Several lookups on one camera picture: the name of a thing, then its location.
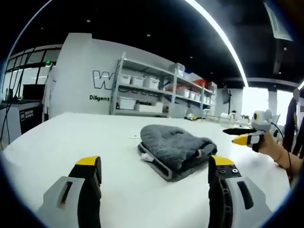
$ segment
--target computer screen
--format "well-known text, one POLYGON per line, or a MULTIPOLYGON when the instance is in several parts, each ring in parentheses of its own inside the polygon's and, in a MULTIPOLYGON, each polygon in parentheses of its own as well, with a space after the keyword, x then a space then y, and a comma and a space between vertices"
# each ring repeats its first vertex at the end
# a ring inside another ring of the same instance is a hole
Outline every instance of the computer screen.
POLYGON ((229 103, 230 93, 227 89, 227 86, 225 86, 222 90, 222 98, 223 98, 223 104, 229 103))
POLYGON ((29 84, 23 85, 22 99, 24 100, 42 100, 45 85, 29 84))

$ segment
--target white storage box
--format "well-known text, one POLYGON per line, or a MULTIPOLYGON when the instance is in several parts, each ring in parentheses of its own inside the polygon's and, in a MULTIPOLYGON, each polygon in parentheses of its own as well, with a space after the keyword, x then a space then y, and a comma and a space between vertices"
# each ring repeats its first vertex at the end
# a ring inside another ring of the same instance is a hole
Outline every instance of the white storage box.
POLYGON ((185 80, 190 81, 190 74, 184 73, 184 77, 185 80))
POLYGON ((146 77, 143 81, 143 86, 150 89, 158 89, 159 79, 146 77))
POLYGON ((195 99, 195 92, 190 91, 189 92, 189 98, 192 99, 192 100, 194 100, 195 99))
POLYGON ((203 109, 203 115, 210 115, 210 109, 203 109))
POLYGON ((134 85, 134 86, 142 87, 143 86, 143 80, 144 80, 143 77, 132 76, 131 84, 134 85))
POLYGON ((146 112, 146 113, 162 113, 163 103, 156 102, 153 105, 143 105, 143 104, 136 104, 135 110, 139 112, 146 112))
POLYGON ((190 90, 186 89, 185 87, 181 87, 176 90, 176 94, 188 98, 190 94, 190 90))
POLYGON ((176 74, 177 77, 184 77, 185 66, 180 63, 174 63, 169 67, 169 71, 176 74))
POLYGON ((120 75, 120 83, 121 84, 130 84, 131 77, 132 77, 131 75, 121 74, 120 75))
POLYGON ((135 100, 128 97, 119 96, 117 98, 119 109, 134 110, 135 100))
POLYGON ((200 97, 201 97, 201 94, 198 94, 198 93, 195 94, 195 100, 196 101, 200 101, 200 97))

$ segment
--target gray fabric mat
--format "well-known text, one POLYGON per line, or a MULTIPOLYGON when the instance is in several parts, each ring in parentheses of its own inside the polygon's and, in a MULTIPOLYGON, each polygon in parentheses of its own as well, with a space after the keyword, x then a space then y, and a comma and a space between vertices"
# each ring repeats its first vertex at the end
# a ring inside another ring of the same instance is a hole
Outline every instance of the gray fabric mat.
POLYGON ((217 152, 212 140, 195 137, 179 128, 165 125, 148 125, 141 130, 141 154, 148 153, 147 162, 161 177, 178 181, 200 169, 210 155, 217 152))

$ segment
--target white tabletop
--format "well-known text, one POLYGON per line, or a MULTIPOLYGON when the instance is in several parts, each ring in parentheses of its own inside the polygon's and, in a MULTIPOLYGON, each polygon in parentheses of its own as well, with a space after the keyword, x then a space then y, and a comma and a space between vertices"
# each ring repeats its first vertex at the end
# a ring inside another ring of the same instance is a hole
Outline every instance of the white tabletop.
POLYGON ((4 150, 13 186, 36 211, 43 194, 67 176, 76 161, 98 155, 102 160, 100 219, 103 228, 208 227, 208 169, 168 183, 140 160, 140 130, 148 124, 181 127, 208 137, 219 156, 230 158, 265 194, 271 210, 289 191, 285 170, 250 148, 235 145, 217 123, 154 117, 63 114, 28 131, 4 150))

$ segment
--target black ceiling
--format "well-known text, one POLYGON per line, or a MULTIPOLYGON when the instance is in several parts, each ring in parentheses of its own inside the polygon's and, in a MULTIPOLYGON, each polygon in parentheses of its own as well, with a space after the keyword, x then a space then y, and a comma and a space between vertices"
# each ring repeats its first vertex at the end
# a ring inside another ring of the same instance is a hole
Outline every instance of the black ceiling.
MULTIPOLYGON (((8 7, 5 21, 10 24, 4 24, 7 36, 2 54, 8 53, 18 33, 45 2, 23 1, 8 7)), ((263 1, 197 2, 225 31, 248 78, 275 78, 294 83, 303 80, 302 47, 298 42, 274 39, 263 1), (274 73, 276 53, 282 62, 279 71, 274 73)), ((189 71, 219 85, 226 78, 241 77, 219 35, 185 0, 53 0, 29 26, 14 53, 41 45, 62 44, 69 32, 92 33, 93 38, 152 52, 180 62, 189 71)), ((236 81, 225 83, 230 87, 243 85, 236 81)))

